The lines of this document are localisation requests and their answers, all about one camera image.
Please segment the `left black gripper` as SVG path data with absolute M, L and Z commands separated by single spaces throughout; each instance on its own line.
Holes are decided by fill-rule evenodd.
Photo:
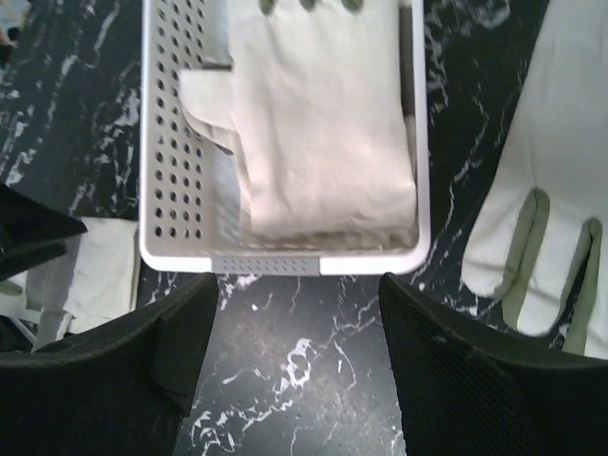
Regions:
M 1 184 L 1 280 L 67 252 L 67 240 L 87 232 L 76 218 Z

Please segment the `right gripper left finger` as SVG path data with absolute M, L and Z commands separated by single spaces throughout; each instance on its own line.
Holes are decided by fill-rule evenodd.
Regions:
M 1 355 L 4 455 L 171 455 L 218 306 L 203 274 L 39 351 Z

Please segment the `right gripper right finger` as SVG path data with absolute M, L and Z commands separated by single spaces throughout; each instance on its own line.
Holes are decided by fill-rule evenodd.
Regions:
M 378 288 L 410 455 L 603 455 L 607 364 L 499 332 L 401 277 Z

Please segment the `white glove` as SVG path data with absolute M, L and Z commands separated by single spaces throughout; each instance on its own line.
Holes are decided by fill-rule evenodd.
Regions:
M 607 5 L 549 3 L 461 277 L 540 337 L 579 298 L 563 348 L 607 355 Z
M 139 225 L 120 218 L 83 218 L 87 232 L 78 255 L 64 310 L 68 331 L 83 333 L 136 307 L 141 256 Z

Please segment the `white perforated storage basket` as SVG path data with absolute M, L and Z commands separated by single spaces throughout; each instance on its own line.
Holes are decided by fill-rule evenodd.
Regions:
M 401 16 L 402 92 L 416 168 L 417 239 L 382 250 L 254 248 L 239 236 L 234 158 L 199 136 L 179 100 L 179 74 L 228 61 L 227 3 L 147 1 L 142 7 L 139 244 L 158 271 L 270 276 L 409 273 L 430 248 L 425 5 Z

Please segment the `grey-palm glove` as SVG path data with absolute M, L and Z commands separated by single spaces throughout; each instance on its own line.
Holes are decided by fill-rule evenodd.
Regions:
M 399 13 L 397 1 L 231 1 L 231 68 L 180 73 L 189 125 L 235 155 L 251 241 L 415 240 Z
M 73 316 L 65 305 L 73 268 L 69 258 L 59 258 L 1 282 L 1 315 L 37 325 L 36 335 L 27 335 L 34 352 L 68 332 Z

